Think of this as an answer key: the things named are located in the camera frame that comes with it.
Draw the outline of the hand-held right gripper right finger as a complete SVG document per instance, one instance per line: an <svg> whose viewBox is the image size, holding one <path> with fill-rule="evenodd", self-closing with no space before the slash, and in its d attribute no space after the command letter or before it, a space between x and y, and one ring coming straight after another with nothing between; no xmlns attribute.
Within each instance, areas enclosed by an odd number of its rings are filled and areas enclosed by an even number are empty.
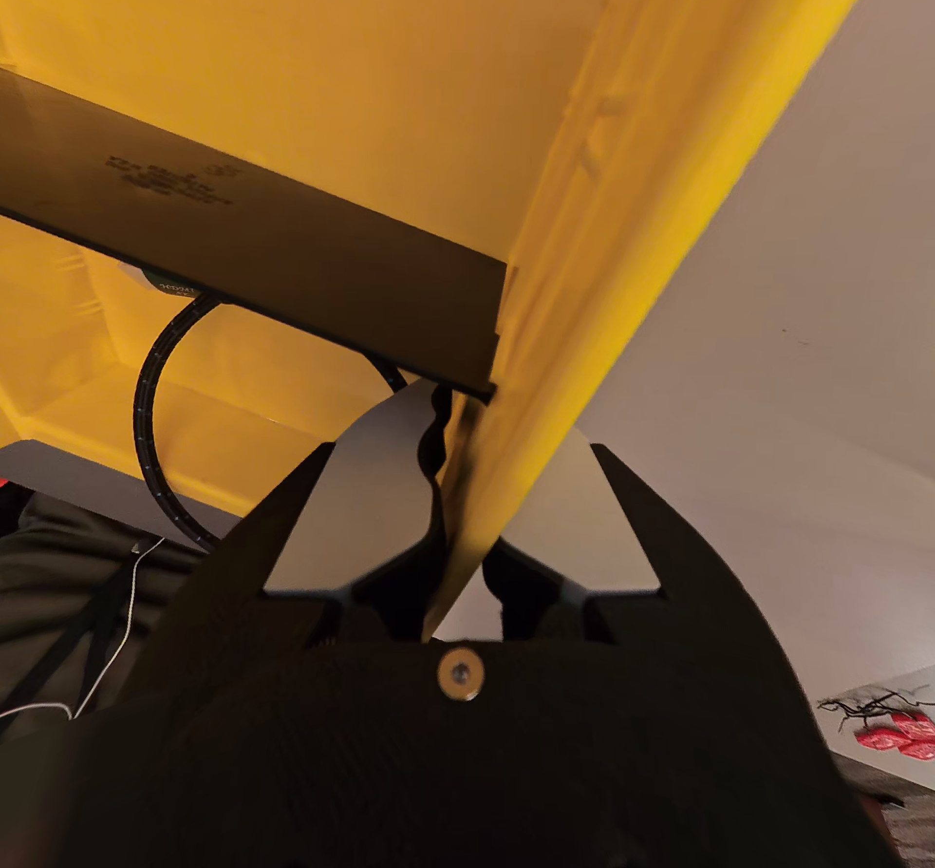
<svg viewBox="0 0 935 868"><path fill-rule="evenodd" d="M496 597L641 597L661 583L591 443L571 429L485 558Z"/></svg>

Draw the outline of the yellow plastic bin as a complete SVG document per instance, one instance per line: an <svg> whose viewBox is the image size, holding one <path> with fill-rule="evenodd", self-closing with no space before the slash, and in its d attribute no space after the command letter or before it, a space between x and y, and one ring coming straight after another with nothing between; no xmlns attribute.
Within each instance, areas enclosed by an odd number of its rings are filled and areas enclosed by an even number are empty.
<svg viewBox="0 0 935 868"><path fill-rule="evenodd" d="M2 70L506 264L434 627L858 2L2 0ZM2 236L23 248L11 334L49 313L39 359L12 357L6 434L133 469L92 421L123 409L102 382L152 299L85 279L92 323L65 324L33 230Z"/></svg>

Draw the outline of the black bin divider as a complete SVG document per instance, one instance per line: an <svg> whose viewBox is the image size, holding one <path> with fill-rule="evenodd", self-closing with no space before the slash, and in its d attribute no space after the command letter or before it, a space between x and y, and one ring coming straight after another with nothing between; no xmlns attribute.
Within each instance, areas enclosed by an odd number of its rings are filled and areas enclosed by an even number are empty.
<svg viewBox="0 0 935 868"><path fill-rule="evenodd" d="M8 70L1 122L4 217L495 393L502 261Z"/></svg>

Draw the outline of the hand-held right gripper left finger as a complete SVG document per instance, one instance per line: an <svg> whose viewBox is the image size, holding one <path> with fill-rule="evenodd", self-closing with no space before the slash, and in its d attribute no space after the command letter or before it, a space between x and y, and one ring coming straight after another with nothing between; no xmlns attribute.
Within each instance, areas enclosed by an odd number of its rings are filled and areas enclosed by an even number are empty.
<svg viewBox="0 0 935 868"><path fill-rule="evenodd" d="M264 594L349 594L430 539L441 517L450 391L417 380L337 438L263 585Z"/></svg>

